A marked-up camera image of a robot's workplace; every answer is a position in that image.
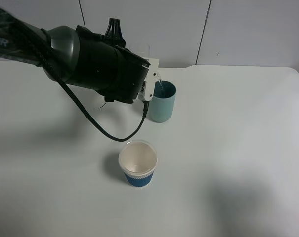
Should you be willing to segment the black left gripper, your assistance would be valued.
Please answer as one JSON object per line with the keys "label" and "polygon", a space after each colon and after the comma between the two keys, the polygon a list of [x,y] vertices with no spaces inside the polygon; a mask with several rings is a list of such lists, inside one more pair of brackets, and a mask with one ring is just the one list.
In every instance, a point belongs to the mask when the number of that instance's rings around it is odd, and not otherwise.
{"label": "black left gripper", "polygon": [[120,19],[109,18],[104,35],[81,26],[76,33],[80,50],[72,84],[95,90],[111,101],[133,103],[150,63],[125,48]]}

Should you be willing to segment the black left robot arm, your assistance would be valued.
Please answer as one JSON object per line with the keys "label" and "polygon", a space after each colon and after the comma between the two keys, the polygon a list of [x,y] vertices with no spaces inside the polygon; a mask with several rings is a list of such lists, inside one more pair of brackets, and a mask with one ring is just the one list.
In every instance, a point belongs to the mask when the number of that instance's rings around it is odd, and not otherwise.
{"label": "black left robot arm", "polygon": [[52,81],[96,91],[108,101],[131,104],[150,63],[126,48],[119,19],[104,35],[83,26],[37,28],[0,7],[0,58],[41,67]]}

